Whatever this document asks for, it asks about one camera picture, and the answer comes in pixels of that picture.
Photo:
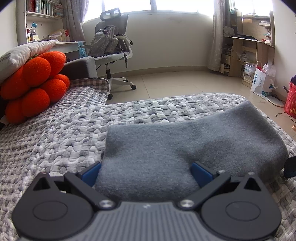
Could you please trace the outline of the right beige curtain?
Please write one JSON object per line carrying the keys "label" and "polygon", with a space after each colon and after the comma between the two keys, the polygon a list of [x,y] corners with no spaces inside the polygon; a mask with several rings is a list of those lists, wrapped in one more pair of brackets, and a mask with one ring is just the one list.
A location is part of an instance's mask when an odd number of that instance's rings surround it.
{"label": "right beige curtain", "polygon": [[209,55],[208,69],[218,72],[220,69],[224,27],[230,27],[230,4],[227,0],[217,0],[214,3],[213,40]]}

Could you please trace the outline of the grey checkered blanket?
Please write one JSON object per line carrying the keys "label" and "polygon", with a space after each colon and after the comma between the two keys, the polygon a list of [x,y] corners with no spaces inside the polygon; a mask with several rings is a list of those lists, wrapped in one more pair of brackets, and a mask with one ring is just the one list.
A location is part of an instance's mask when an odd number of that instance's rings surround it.
{"label": "grey checkered blanket", "polygon": [[111,83],[105,78],[80,78],[70,81],[70,89],[77,89],[82,100],[106,104]]}

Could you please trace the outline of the white pillow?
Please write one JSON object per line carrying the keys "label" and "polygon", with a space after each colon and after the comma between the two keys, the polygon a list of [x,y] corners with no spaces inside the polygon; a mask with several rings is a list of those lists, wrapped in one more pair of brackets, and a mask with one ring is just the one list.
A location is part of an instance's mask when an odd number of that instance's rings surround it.
{"label": "white pillow", "polygon": [[20,69],[30,58],[49,51],[57,40],[41,41],[19,45],[1,56],[1,83]]}

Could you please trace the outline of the grey knitted cat sweater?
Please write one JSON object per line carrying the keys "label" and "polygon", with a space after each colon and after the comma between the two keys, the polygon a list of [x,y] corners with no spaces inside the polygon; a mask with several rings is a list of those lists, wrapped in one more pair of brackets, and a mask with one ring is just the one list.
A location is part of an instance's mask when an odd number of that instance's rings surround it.
{"label": "grey knitted cat sweater", "polygon": [[110,126],[95,189],[112,200],[179,201],[199,189],[194,162],[267,181],[287,158],[280,135],[246,101],[196,120]]}

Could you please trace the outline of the grey backpack on chair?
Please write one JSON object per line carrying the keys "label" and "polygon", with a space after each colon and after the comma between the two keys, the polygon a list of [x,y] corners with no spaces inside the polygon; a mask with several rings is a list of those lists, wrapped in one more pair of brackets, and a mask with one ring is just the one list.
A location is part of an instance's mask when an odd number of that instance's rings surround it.
{"label": "grey backpack on chair", "polygon": [[113,25],[99,29],[90,43],[89,56],[97,58],[123,52],[119,39],[114,37],[118,34],[118,27]]}

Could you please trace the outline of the wooden desk shelf unit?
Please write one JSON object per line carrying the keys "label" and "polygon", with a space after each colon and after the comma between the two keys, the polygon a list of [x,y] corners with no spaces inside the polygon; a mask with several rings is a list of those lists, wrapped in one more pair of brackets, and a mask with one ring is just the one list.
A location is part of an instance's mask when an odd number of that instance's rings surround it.
{"label": "wooden desk shelf unit", "polygon": [[273,62],[275,53],[274,16],[242,15],[230,10],[230,27],[224,27],[219,72],[242,77],[242,84],[251,87],[255,65]]}

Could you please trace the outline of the orange pumpkin cushion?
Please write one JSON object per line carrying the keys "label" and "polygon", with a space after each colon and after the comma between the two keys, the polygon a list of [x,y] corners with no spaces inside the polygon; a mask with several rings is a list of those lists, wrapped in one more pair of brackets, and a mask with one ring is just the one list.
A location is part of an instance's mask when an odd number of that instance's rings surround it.
{"label": "orange pumpkin cushion", "polygon": [[1,84],[1,116],[18,125],[58,102],[70,87],[61,73],[66,55],[47,52],[30,58]]}

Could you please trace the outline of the white desk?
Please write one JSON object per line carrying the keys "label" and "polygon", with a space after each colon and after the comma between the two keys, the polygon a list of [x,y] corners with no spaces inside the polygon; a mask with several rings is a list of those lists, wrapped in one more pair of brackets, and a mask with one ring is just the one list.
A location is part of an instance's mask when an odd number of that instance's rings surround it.
{"label": "white desk", "polygon": [[79,44],[84,45],[85,41],[74,41],[74,42],[57,42],[50,51],[59,51],[62,53],[70,53],[78,51]]}

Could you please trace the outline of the left grey curtain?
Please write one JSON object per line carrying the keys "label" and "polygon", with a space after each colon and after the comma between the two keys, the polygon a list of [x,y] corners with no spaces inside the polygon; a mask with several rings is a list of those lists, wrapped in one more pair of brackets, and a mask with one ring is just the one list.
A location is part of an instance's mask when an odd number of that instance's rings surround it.
{"label": "left grey curtain", "polygon": [[88,0],[63,1],[65,26],[71,41],[85,41],[82,24],[88,8]]}

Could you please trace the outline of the grey white quilted bedspread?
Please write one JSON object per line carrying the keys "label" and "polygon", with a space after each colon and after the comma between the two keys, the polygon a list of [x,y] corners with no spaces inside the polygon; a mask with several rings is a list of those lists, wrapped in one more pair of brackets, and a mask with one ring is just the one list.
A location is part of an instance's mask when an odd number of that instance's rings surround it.
{"label": "grey white quilted bedspread", "polygon": [[111,124],[168,123],[203,118],[245,98],[205,93],[106,104],[106,91],[76,87],[32,120],[1,130],[1,240],[17,240],[11,213],[42,171],[62,175],[100,159]]}

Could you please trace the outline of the red patterned basket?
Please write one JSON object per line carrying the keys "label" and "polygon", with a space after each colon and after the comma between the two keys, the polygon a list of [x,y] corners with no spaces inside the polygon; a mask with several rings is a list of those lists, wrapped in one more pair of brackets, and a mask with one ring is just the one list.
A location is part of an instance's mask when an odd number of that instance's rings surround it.
{"label": "red patterned basket", "polygon": [[296,118],[296,85],[290,82],[284,111],[291,117]]}

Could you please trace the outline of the white blue cardboard box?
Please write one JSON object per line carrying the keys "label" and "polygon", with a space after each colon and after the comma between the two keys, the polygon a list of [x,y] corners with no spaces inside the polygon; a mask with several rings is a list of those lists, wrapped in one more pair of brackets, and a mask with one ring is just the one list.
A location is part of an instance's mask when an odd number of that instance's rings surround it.
{"label": "white blue cardboard box", "polygon": [[276,67],[269,62],[262,66],[260,61],[256,62],[255,67],[255,74],[250,90],[258,96],[271,96],[272,91],[278,88]]}

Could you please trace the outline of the white bookshelf with books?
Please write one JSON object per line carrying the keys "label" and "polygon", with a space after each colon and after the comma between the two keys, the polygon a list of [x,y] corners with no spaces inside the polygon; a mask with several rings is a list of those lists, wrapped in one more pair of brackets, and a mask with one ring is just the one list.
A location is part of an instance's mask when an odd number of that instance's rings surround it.
{"label": "white bookshelf with books", "polygon": [[16,1],[18,44],[46,39],[69,42],[63,1]]}

